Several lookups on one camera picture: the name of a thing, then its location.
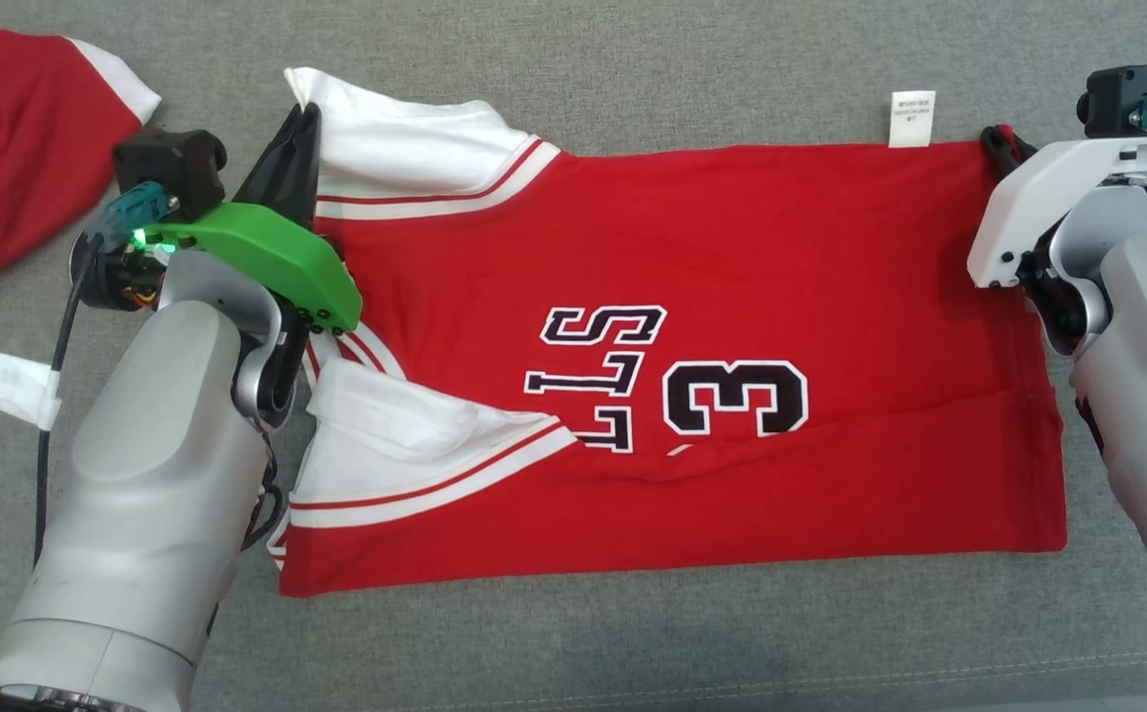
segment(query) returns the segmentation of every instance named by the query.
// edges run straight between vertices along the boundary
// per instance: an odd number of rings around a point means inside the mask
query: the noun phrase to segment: gray fabric surface
[[[0,26],[123,55],[165,96],[157,122],[226,142],[232,188],[291,104],[281,69],[301,64],[398,97],[486,99],[561,148],[618,154],[884,140],[894,89],[938,89],[936,140],[994,122],[1038,143],[1075,139],[1087,73],[1147,62],[1147,3],[1110,0],[0,0]],[[49,358],[70,242],[0,274],[0,350]],[[80,315],[55,487],[67,443],[141,321]],[[197,707],[890,711],[1147,694],[1147,560],[1071,417],[1066,369],[1052,374],[1068,423],[1062,554],[497,579],[298,602],[279,598],[274,566],[249,553]],[[276,440],[284,478],[309,433],[301,416]],[[0,629],[30,564],[32,446],[31,428],[0,415]]]

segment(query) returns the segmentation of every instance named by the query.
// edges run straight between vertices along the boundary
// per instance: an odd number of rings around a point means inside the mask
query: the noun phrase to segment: jersey
[[[290,78],[365,307],[309,355],[284,594],[1063,546],[1036,316],[965,269],[976,141],[585,157]]]
[[[94,45],[0,29],[0,269],[99,202],[159,100]]]

